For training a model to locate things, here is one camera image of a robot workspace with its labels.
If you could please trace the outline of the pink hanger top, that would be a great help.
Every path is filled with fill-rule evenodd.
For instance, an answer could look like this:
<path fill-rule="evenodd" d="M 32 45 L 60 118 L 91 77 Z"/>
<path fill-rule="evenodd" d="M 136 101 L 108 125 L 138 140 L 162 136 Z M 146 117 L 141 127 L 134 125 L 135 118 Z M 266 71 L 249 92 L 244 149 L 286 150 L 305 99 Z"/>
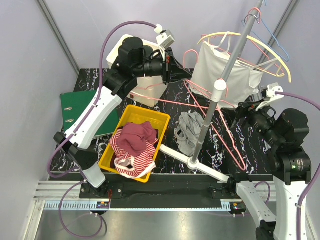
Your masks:
<path fill-rule="evenodd" d="M 184 55 L 183 55 L 183 67 L 185 67 L 185 65 L 186 65 L 186 55 L 188 54 L 188 53 L 190 53 L 190 52 L 193 52 L 193 53 L 195 53 L 195 55 L 196 55 L 196 63 L 198 63 L 198 58 L 199 58 L 199 54 L 198 54 L 198 52 L 196 51 L 196 50 L 194 50 L 194 49 L 189 49 L 189 50 L 187 50 L 185 53 L 184 53 Z M 151 97 L 151 96 L 146 96 L 146 95 L 143 95 L 143 94 L 140 94 L 140 93 L 137 93 L 137 92 L 135 92 L 135 91 L 131 91 L 130 92 L 130 96 L 131 95 L 133 95 L 133 96 L 135 96 L 135 97 L 141 97 L 141 98 L 145 98 L 145 99 L 148 99 L 148 100 L 154 100 L 154 101 L 158 101 L 158 102 L 164 102 L 164 103 L 171 103 L 171 104 L 175 104 L 175 105 L 183 105 L 183 106 L 189 106 L 189 107 L 195 107 L 195 108 L 200 108 L 200 109 L 209 109 L 209 107 L 207 107 L 207 106 L 202 106 L 202 105 L 200 105 L 199 104 L 199 101 L 198 100 L 200 100 L 201 102 L 205 102 L 205 101 L 209 101 L 209 99 L 207 99 L 206 97 L 203 97 L 202 95 L 196 95 L 196 94 L 194 94 L 191 90 L 191 85 L 195 85 L 196 87 L 198 86 L 198 85 L 196 85 L 196 84 L 194 84 L 192 81 L 190 81 L 190 80 L 185 80 L 184 82 L 183 82 L 183 84 L 184 84 L 184 87 L 185 87 L 185 89 L 187 90 L 187 92 L 188 92 L 188 94 L 189 94 L 189 96 L 190 97 L 192 97 L 193 98 L 193 101 L 194 101 L 194 104 L 192 105 L 192 104 L 189 104 L 189 103 L 182 103 L 182 102 L 179 102 L 179 101 L 170 101 L 170 100 L 164 100 L 164 99 L 162 99 L 162 98 L 154 98 L 154 97 Z M 148 88 L 151 88 L 151 87 L 155 87 L 155 86 L 157 86 L 157 84 L 154 84 L 154 85 L 150 85 L 150 86 L 148 86 L 147 88 L 143 88 L 143 90 L 147 90 Z M 229 102 L 226 102 L 226 101 L 222 101 L 222 102 L 224 102 L 224 103 L 227 103 L 227 105 L 230 105 L 231 107 L 234 107 L 234 105 L 232 105 L 232 104 L 230 104 Z"/>

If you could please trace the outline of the red white striped tank top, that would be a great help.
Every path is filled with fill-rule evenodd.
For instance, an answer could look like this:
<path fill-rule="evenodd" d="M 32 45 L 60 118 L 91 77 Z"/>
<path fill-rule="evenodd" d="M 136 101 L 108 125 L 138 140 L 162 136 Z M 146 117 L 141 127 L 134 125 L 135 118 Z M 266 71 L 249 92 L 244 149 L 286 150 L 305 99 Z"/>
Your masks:
<path fill-rule="evenodd" d="M 118 147 L 116 140 L 121 134 L 122 128 L 116 130 L 115 135 L 110 139 L 110 147 L 112 148 L 115 158 L 113 160 L 114 169 L 122 176 L 129 179 L 139 179 L 150 173 L 155 167 L 154 156 L 156 154 L 158 144 L 157 139 L 149 143 L 147 142 L 146 150 L 138 156 L 132 156 L 120 147 Z"/>

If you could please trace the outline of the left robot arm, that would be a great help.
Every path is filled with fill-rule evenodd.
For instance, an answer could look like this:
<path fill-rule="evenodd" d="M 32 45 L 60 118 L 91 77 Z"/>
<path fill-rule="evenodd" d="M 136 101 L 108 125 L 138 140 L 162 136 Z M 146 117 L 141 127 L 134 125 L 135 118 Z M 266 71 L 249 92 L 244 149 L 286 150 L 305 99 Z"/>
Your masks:
<path fill-rule="evenodd" d="M 139 78 L 161 78 L 168 85 L 191 77 L 174 57 L 174 42 L 169 32 L 159 34 L 155 43 L 123 35 L 108 54 L 109 69 L 101 74 L 102 81 L 86 109 L 65 133 L 55 134 L 58 149 L 77 164 L 95 197 L 103 198 L 108 186 L 98 165 L 98 154 L 89 146 L 110 113 L 137 88 Z"/>

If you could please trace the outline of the light blue wire hanger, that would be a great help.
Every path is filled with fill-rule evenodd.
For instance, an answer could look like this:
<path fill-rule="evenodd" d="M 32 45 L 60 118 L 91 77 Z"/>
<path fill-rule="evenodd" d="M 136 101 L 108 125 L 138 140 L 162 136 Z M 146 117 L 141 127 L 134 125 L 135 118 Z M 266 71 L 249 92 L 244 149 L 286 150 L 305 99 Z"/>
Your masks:
<path fill-rule="evenodd" d="M 263 26 L 266 28 L 266 30 L 269 32 L 269 34 L 271 35 L 271 40 L 274 40 L 274 42 L 276 43 L 276 45 L 282 50 L 282 52 L 284 53 L 284 55 L 281 55 L 278 51 L 276 51 L 273 47 L 271 43 L 266 43 L 265 41 L 263 41 L 254 31 L 252 31 L 252 33 L 264 44 L 266 44 L 267 46 L 269 46 L 272 50 L 275 51 L 275 53 L 277 53 L 281 59 L 285 62 L 289 62 L 290 61 L 290 56 L 288 54 L 288 52 L 286 51 L 286 49 L 280 44 L 279 40 L 276 37 L 275 33 L 272 33 L 272 31 L 270 30 L 270 28 L 268 27 L 268 25 L 264 22 L 264 20 L 261 17 L 261 11 L 258 10 L 259 14 L 258 16 L 255 16 L 256 18 L 256 22 L 258 24 L 263 24 Z"/>

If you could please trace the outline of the maroon tank top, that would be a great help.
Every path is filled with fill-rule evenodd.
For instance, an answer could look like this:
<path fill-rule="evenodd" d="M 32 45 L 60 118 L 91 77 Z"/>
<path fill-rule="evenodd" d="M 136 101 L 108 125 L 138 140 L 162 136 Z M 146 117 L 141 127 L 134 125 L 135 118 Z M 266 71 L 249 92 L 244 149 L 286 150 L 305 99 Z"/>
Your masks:
<path fill-rule="evenodd" d="M 157 139 L 157 131 L 149 121 L 142 124 L 128 122 L 122 129 L 116 144 L 130 155 L 137 157 L 147 149 L 147 143 Z"/>

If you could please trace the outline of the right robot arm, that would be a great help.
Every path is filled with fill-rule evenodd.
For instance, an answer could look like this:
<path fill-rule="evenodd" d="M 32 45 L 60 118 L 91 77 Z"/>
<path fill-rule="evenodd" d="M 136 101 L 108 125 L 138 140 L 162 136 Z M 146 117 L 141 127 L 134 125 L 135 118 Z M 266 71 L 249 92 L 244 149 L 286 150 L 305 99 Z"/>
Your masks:
<path fill-rule="evenodd" d="M 302 147 L 310 132 L 308 118 L 288 108 L 275 119 L 268 114 L 271 107 L 260 108 L 260 104 L 262 101 L 241 102 L 235 111 L 270 147 L 266 159 L 276 190 L 276 214 L 247 177 L 229 183 L 228 195 L 242 199 L 256 225 L 258 240 L 306 240 L 306 201 L 300 198 L 312 181 L 312 162 Z"/>

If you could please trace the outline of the grey sock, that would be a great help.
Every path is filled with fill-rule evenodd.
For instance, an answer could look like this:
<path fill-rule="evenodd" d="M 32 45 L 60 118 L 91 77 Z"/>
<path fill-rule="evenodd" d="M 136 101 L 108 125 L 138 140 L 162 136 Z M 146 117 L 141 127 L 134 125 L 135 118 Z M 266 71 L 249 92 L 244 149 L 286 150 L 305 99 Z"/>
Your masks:
<path fill-rule="evenodd" d="M 190 157 L 194 154 L 203 124 L 204 119 L 198 112 L 182 112 L 179 116 L 174 135 L 178 149 L 184 155 Z"/>

